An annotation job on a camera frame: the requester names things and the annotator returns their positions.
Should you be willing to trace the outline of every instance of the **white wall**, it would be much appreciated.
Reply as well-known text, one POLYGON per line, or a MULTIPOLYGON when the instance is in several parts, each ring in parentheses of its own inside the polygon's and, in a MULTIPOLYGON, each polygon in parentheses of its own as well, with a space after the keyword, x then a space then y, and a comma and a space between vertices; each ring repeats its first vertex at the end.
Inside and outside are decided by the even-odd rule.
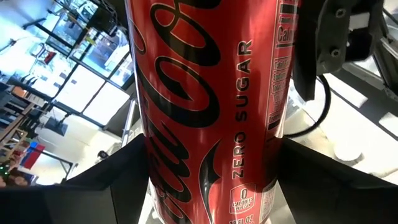
POLYGON ((384 7, 389 11, 393 12, 398 9, 397 0, 384 0, 384 7))
MULTIPOLYGON (((46 123, 48 118, 50 116, 54 117, 54 115, 60 120, 65 113, 54 109, 42 117, 40 121, 46 123)), ((37 128, 36 133, 39 134, 37 139, 45 146, 47 152, 79 164, 73 175, 77 175, 93 166, 100 150, 106 151, 114 143, 120 141, 119 137, 100 130, 99 127, 78 116, 69 116, 65 120, 65 124, 68 125, 65 136, 45 128, 37 128)), ((30 173, 54 182, 60 182, 65 176, 59 161, 46 155, 39 157, 33 168, 31 168, 30 173)))
POLYGON ((0 2, 0 49, 9 39, 17 39, 22 25, 47 15, 52 0, 10 0, 0 2))

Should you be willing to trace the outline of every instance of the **metal rod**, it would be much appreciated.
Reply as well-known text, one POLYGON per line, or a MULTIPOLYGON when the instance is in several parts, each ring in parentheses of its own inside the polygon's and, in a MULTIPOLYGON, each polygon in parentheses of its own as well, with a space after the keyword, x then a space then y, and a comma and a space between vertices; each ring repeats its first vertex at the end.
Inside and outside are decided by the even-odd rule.
MULTIPOLYGON (((95 34, 95 36, 93 37, 93 40, 96 40, 99 36, 99 33, 95 34)), ((80 58, 78 59, 79 61, 83 60, 83 58, 86 56, 86 54, 88 53, 89 49, 91 48, 91 44, 89 44, 87 46, 87 48, 85 49, 85 51, 82 53, 82 55, 80 56, 80 58)), ((77 67, 80 64, 78 62, 76 62, 76 64, 73 66, 73 68, 70 70, 68 76, 66 77, 66 79, 63 81, 62 85, 60 86, 60 88, 58 89, 57 93, 55 94, 55 96, 53 97, 53 99, 55 99, 60 93, 61 91, 65 88, 65 86, 68 84, 70 78, 72 77, 73 73, 76 71, 77 67)))
MULTIPOLYGON (((116 65, 116 67, 112 70, 111 74, 109 75, 109 77, 106 79, 106 81, 111 81, 111 77, 117 72, 117 70, 119 70, 119 67, 123 64, 123 62, 126 60, 126 58, 129 55, 129 52, 123 56, 123 58, 120 60, 120 62, 116 65)), ((84 113, 86 111, 86 109, 89 107, 89 105, 94 101, 94 99, 98 96, 98 94, 100 93, 100 91, 102 90, 102 88, 105 86, 105 84, 110 83, 110 82, 104 82, 100 88, 97 90, 97 92, 93 95, 93 97, 91 97, 91 100, 86 104, 86 106, 84 107, 84 109, 81 111, 82 113, 84 113)))
POLYGON ((387 15, 393 22, 395 22, 395 24, 398 25, 398 19, 396 19, 393 15, 391 15, 391 13, 389 11, 387 11, 387 9, 383 8, 383 12, 385 13, 385 15, 387 15))
POLYGON ((38 24, 38 23, 40 23, 40 22, 43 22, 44 20, 46 20, 46 18, 36 19, 35 21, 28 22, 28 23, 24 24, 24 25, 22 26, 22 28, 23 28, 23 29, 27 29, 27 28, 30 27, 31 25, 36 25, 36 24, 38 24))
POLYGON ((38 149, 36 149, 35 147, 30 147, 30 149, 33 150, 33 151, 35 151, 35 152, 38 152, 38 153, 40 153, 40 154, 44 154, 44 155, 46 155, 46 156, 48 156, 48 157, 50 157, 50 158, 52 158, 52 159, 56 159, 56 160, 58 160, 58 161, 60 161, 60 162, 64 162, 64 163, 68 164, 69 166, 72 166, 72 165, 73 165, 72 162, 66 161, 65 159, 61 159, 61 158, 59 158, 59 157, 57 157, 57 156, 53 156, 53 155, 51 155, 51 154, 49 154, 49 153, 47 153, 47 152, 45 152, 45 151, 38 150, 38 149))
POLYGON ((52 38, 54 38, 55 40, 61 42, 61 44, 69 47, 70 49, 72 49, 72 45, 69 44, 68 42, 64 41, 63 39, 61 39, 59 36, 55 35, 53 32, 49 31, 47 28, 45 28, 44 26, 42 26, 41 24, 35 24, 35 26, 39 29, 41 29, 42 31, 44 31, 46 34, 48 34, 49 36, 51 36, 52 38))
POLYGON ((65 167, 65 164, 62 162, 62 161, 59 161, 59 163, 61 164, 61 166, 62 166, 62 168, 63 168, 63 171, 65 171, 65 173, 67 174, 68 173, 68 171, 67 171, 67 168, 65 167))
POLYGON ((132 99, 130 102, 129 112, 127 113, 126 124, 124 125, 121 147, 124 147, 129 139, 129 133, 132 125, 132 118, 134 116, 134 110, 136 109, 136 104, 136 100, 132 99))
POLYGON ((386 46, 381 41, 375 45, 374 62, 380 71, 384 84, 394 93, 398 93, 397 59, 386 49, 386 46))
POLYGON ((392 44, 396 44, 395 41, 393 43, 389 43, 389 41, 386 38, 382 38, 381 42, 383 43, 384 48, 398 60, 398 52, 395 46, 392 46, 392 44))
POLYGON ((69 167, 68 172, 67 172, 67 174, 65 175, 65 180, 68 179, 69 175, 72 173, 72 171, 73 171, 77 166, 78 166, 78 164, 76 163, 76 164, 74 164, 73 166, 70 166, 70 167, 69 167))

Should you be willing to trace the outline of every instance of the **equipment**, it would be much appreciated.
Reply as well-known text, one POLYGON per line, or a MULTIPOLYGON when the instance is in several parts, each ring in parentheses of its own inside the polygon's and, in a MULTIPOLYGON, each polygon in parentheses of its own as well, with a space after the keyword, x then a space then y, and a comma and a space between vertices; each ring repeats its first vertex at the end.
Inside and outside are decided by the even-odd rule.
POLYGON ((322 74, 372 54, 383 1, 126 2, 146 135, 61 186, 37 189, 48 213, 35 220, 137 223, 149 175, 165 223, 265 223, 279 174, 297 223, 398 221, 388 199, 396 186, 282 139, 280 125, 292 70, 305 101, 319 76, 326 103, 314 127, 291 136, 325 119, 322 74))
POLYGON ((60 121, 56 119, 56 117, 50 117, 49 120, 44 125, 45 128, 59 134, 65 136, 67 133, 68 125, 64 124, 63 122, 67 119, 71 113, 67 113, 60 121))

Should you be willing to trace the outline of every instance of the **coca-cola logo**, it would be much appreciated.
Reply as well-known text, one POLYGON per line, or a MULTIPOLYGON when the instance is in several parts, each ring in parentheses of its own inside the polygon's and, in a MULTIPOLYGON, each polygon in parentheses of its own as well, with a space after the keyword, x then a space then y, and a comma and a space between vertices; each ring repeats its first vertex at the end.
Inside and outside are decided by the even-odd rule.
MULTIPOLYGON (((210 34, 207 33, 207 31, 202 28, 201 25, 199 25, 199 23, 194 21, 191 17, 189 17, 189 15, 184 14, 180 10, 180 5, 185 4, 199 9, 213 9, 220 2, 221 0, 174 0, 173 6, 169 6, 164 3, 155 3, 150 8, 150 18, 159 37, 167 46, 169 46, 173 52, 181 56, 181 58, 184 58, 185 60, 188 60, 189 62, 199 66, 214 66, 217 65, 221 60, 220 50, 216 42, 213 40, 210 34), (160 22, 157 16, 157 13, 160 11, 172 14, 173 18, 171 22, 166 25, 160 22), (183 20, 190 26, 190 28, 196 30, 196 33, 200 36, 195 38, 203 40, 203 46, 196 46, 195 44, 186 42, 179 36, 172 33, 179 20, 183 20)), ((136 41, 135 50, 137 53, 144 55, 147 51, 145 39, 136 26, 134 26, 134 29, 134 38, 136 41)), ((195 99, 190 96, 189 91, 184 88, 184 86, 181 85, 178 80, 171 78, 170 74, 167 74, 167 72, 162 69, 162 65, 173 65, 176 69, 181 70, 184 74, 186 74, 186 76, 193 78, 198 83, 198 86, 203 89, 203 92, 206 93, 208 97, 208 104, 204 109, 193 110, 192 107, 184 108, 181 106, 181 104, 178 105, 174 103, 172 100, 160 94, 156 86, 151 85, 150 81, 140 69, 139 64, 136 63, 136 75, 139 79, 139 84, 142 85, 146 92, 146 96, 141 95, 143 101, 142 105, 144 107, 148 107, 146 99, 146 97, 148 97, 153 104, 155 104, 155 106, 170 119, 189 128, 205 128, 214 124, 220 115, 220 104, 215 92, 211 86, 209 86, 206 80, 202 78, 201 74, 188 65, 184 64, 184 62, 178 58, 172 58, 169 55, 158 55, 154 64, 157 79, 160 80, 161 84, 167 89, 167 91, 173 93, 183 100, 189 101, 190 106, 195 104, 195 99)), ((187 178, 190 176, 190 170, 184 162, 184 160, 189 158, 188 150, 178 139, 178 137, 176 137, 174 132, 162 121, 159 121, 158 117, 151 117, 148 113, 143 113, 143 115, 146 116, 144 119, 144 128, 146 129, 147 133, 150 133, 149 140, 153 148, 153 151, 151 151, 149 154, 149 162, 150 166, 152 167, 151 178, 155 179, 155 181, 152 182, 157 187, 158 198, 163 211, 176 223, 191 223, 185 212, 177 205, 177 203, 175 203, 175 200, 187 203, 192 199, 192 193, 182 181, 182 178, 187 178), (159 121, 156 123, 161 123, 162 127, 157 127, 153 122, 155 120, 159 121), (162 151, 164 149, 168 150, 168 154, 171 153, 177 160, 171 160, 162 151), (160 162, 163 163, 168 170, 171 171, 171 173, 173 173, 173 178, 178 181, 180 189, 176 189, 173 185, 171 185, 167 181, 167 176, 161 175, 159 173, 160 162), (178 210, 180 215, 176 215, 170 209, 170 203, 166 205, 166 200, 174 205, 174 210, 178 210)), ((208 149, 208 153, 205 158, 203 158, 203 162, 200 166, 200 191, 204 206, 206 207, 206 211, 208 213, 209 221, 211 223, 213 222, 213 219, 210 213, 208 196, 211 185, 220 178, 213 168, 214 155, 218 144, 219 141, 211 146, 211 149, 208 149)))

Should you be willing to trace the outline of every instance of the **red can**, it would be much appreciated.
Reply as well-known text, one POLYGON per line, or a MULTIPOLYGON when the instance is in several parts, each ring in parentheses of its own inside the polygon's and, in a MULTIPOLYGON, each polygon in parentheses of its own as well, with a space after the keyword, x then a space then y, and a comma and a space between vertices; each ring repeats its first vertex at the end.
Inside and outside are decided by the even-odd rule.
POLYGON ((165 223, 265 223, 297 0, 127 0, 155 209, 165 223))

